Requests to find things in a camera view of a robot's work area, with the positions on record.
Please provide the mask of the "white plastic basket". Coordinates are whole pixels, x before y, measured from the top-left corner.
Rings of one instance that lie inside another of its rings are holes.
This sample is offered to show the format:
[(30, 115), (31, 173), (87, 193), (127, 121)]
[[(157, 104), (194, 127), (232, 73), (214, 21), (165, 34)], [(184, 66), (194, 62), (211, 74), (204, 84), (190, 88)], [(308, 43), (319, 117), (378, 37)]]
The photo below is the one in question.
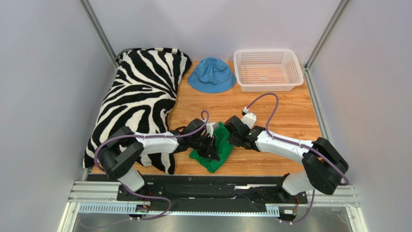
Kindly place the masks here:
[(300, 62), (290, 49), (236, 50), (233, 62), (243, 92), (290, 91), (304, 83)]

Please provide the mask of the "green t shirt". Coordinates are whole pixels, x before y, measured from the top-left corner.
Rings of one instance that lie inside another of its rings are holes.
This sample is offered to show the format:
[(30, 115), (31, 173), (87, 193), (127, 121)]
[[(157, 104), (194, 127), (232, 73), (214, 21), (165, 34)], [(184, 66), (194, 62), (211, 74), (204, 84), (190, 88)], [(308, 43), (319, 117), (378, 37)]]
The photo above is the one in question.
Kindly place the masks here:
[(189, 154), (190, 159), (198, 161), (199, 164), (205, 167), (210, 173), (216, 172), (226, 162), (234, 148), (234, 146), (227, 141), (230, 135), (229, 131), (222, 122), (218, 124), (219, 126), (214, 128), (213, 135), (216, 138), (215, 145), (220, 161), (200, 157), (197, 150), (193, 150)]

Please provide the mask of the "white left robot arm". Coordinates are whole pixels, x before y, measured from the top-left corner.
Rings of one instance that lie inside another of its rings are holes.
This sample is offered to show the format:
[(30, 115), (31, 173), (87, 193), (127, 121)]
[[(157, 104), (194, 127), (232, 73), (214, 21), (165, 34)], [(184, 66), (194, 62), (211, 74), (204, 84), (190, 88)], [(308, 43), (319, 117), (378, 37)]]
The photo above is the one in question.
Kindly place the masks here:
[(122, 127), (95, 151), (95, 164), (100, 164), (110, 180), (117, 180), (126, 189), (137, 192), (145, 185), (142, 175), (133, 168), (140, 156), (165, 153), (180, 153), (192, 148), (198, 154), (219, 161), (213, 131), (218, 122), (198, 118), (182, 131), (143, 134)]

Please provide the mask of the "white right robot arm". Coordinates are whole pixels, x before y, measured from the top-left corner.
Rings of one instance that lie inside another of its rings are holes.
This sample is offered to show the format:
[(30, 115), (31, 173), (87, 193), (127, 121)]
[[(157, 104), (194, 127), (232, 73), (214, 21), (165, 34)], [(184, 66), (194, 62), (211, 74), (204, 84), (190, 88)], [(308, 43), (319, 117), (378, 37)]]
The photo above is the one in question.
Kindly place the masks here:
[(230, 144), (246, 150), (280, 155), (303, 166), (303, 171), (282, 177), (277, 184), (282, 193), (297, 195), (317, 190), (332, 195), (349, 169), (341, 154), (323, 137), (315, 141), (294, 139), (264, 127), (246, 124), (237, 116), (228, 119), (224, 126), (230, 133)]

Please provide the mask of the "blue bucket hat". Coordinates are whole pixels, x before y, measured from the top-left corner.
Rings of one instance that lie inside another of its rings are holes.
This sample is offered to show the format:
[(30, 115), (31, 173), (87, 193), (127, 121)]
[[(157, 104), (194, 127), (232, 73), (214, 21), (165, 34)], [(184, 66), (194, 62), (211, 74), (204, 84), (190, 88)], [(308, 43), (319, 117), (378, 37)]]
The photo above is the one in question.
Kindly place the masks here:
[(222, 93), (236, 84), (236, 77), (226, 62), (216, 57), (207, 57), (189, 75), (188, 84), (203, 93)]

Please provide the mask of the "zebra striped pillow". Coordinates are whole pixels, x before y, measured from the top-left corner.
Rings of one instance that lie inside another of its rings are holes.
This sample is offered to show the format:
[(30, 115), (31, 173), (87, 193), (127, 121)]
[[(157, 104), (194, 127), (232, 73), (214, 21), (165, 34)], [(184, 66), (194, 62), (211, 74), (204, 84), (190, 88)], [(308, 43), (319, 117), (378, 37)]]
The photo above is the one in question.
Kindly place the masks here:
[(131, 48), (116, 59), (117, 71), (105, 95), (81, 166), (94, 166), (98, 146), (122, 127), (139, 133), (164, 133), (176, 106), (179, 85), (192, 66), (178, 48)]

